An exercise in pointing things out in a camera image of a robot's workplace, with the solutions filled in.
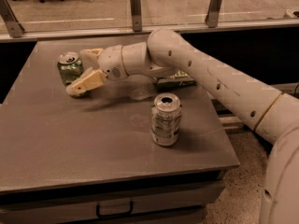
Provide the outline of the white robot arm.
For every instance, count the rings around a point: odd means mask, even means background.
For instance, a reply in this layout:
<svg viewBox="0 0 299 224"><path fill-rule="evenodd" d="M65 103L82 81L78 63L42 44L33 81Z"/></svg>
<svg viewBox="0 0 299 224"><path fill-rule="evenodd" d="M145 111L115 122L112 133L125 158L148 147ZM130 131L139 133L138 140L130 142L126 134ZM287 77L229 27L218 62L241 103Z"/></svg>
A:
<svg viewBox="0 0 299 224"><path fill-rule="evenodd" d="M259 224L299 223L299 99L250 77L193 47L171 30L146 42L89 49L89 68L67 86L70 95L96 89L107 79L187 73L250 129L273 145L265 174Z"/></svg>

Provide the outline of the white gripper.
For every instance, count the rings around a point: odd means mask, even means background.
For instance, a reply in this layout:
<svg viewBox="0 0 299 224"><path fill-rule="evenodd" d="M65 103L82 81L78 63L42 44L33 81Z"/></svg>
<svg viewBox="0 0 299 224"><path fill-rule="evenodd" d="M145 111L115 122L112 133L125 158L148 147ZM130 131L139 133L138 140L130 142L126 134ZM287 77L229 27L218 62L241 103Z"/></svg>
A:
<svg viewBox="0 0 299 224"><path fill-rule="evenodd" d="M91 91L104 85L105 81L128 78L122 61L122 45L106 49L83 49L79 56L85 68L83 74L66 87L66 92L78 97L86 91Z"/></svg>

